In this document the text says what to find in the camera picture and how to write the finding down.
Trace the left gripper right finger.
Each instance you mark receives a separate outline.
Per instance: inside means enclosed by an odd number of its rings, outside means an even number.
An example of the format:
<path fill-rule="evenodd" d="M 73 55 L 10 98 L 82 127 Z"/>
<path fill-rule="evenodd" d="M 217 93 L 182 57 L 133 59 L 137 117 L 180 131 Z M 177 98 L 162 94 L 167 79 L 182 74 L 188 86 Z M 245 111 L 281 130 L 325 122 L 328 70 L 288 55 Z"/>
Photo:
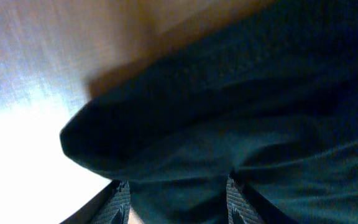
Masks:
<path fill-rule="evenodd" d="M 266 198 L 233 175 L 228 176 L 226 202 L 229 224 L 297 224 Z"/>

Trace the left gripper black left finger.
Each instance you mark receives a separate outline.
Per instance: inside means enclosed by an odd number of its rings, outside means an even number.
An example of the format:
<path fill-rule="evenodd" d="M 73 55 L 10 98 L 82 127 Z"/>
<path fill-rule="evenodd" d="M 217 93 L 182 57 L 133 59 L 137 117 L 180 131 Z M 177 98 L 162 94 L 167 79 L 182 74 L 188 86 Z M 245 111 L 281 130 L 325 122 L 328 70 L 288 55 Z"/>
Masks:
<path fill-rule="evenodd" d="M 62 224 L 128 224 L 130 208 L 128 181 L 113 180 Z"/>

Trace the black shorts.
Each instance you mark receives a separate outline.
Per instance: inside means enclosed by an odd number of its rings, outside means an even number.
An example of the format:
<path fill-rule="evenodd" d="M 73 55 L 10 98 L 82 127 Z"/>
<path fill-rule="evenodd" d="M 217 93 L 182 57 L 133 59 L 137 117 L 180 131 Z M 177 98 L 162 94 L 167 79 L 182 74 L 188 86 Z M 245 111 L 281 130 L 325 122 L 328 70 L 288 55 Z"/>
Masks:
<path fill-rule="evenodd" d="M 229 223 L 229 175 L 297 223 L 358 223 L 358 1 L 278 1 L 90 101 L 64 154 L 146 223 Z"/>

